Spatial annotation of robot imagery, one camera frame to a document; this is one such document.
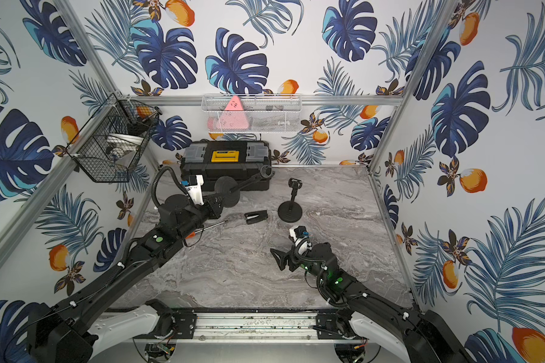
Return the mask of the black round stand base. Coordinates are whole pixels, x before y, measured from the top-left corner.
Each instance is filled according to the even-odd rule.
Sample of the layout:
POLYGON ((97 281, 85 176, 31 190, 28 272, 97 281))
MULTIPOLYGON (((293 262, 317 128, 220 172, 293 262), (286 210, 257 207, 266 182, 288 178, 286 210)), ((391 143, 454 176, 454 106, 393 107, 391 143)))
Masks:
POLYGON ((230 176, 221 176, 216 180, 214 191, 221 196, 223 206, 232 208, 238 204, 240 200, 239 183, 230 176))

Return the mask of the black stand pole with clip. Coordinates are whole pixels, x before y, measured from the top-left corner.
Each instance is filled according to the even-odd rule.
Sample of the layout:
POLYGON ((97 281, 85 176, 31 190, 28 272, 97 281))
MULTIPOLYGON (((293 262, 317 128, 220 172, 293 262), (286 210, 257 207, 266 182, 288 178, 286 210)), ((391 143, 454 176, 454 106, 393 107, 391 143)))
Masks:
POLYGON ((293 207, 295 204, 296 196, 298 195, 298 190, 301 189, 303 186, 303 182, 300 179, 297 178, 290 178, 289 179, 289 187, 292 189, 291 193, 291 199, 289 202, 289 206, 293 207))

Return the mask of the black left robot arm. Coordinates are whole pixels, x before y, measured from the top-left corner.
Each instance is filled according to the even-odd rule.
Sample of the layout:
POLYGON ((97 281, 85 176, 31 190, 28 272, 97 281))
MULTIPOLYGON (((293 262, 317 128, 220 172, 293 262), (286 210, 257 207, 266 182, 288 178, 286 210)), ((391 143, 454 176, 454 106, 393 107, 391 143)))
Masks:
POLYGON ((122 257, 83 290, 52 307, 35 307, 27 323, 27 352, 37 362, 88 362, 112 346, 141 334, 166 336, 173 333, 171 308, 151 301, 132 313, 112 319, 101 315, 133 285, 162 267, 186 244, 186 239, 209 219, 220 217, 227 198, 235 198, 240 187, 230 177, 221 177, 216 191, 196 204, 173 175, 180 190, 160 202, 157 185, 170 167, 162 168, 151 184, 151 199, 160 222, 147 234, 124 246, 122 257))

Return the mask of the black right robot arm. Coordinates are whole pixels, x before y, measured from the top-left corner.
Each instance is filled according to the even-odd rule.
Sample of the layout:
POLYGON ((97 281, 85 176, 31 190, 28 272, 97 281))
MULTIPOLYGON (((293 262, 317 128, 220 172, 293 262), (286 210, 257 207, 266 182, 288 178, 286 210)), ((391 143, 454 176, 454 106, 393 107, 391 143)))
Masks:
POLYGON ((345 329, 377 343, 404 362, 473 362, 437 313, 405 308, 370 290, 339 266, 329 243, 314 244, 302 226, 289 229, 291 248, 270 250, 280 270, 304 269, 330 305, 346 312, 345 329))

